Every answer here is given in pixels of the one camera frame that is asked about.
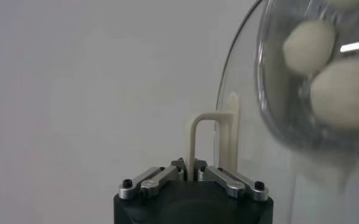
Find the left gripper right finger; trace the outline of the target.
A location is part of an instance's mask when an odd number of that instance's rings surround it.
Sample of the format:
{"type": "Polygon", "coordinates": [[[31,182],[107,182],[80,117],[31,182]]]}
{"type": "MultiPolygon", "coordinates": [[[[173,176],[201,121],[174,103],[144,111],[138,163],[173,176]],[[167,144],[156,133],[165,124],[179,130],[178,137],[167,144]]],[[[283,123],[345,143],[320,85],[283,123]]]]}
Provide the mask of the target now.
{"type": "Polygon", "coordinates": [[[230,197],[239,199],[245,196],[253,201],[267,201],[269,189],[262,181],[253,181],[238,172],[221,167],[208,166],[206,161],[194,160],[196,181],[212,181],[220,185],[230,197]]]}

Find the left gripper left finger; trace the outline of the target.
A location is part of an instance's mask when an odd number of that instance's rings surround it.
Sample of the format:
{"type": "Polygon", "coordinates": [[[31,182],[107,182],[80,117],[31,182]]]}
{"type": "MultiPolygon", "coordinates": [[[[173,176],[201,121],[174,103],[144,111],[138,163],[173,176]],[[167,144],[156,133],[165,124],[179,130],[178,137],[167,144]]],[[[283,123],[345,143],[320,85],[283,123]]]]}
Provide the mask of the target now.
{"type": "Polygon", "coordinates": [[[125,179],[118,189],[118,197],[123,200],[132,200],[140,192],[147,198],[157,196],[160,189],[170,181],[185,181],[187,172],[183,158],[171,161],[168,167],[150,167],[133,179],[125,179]]]}

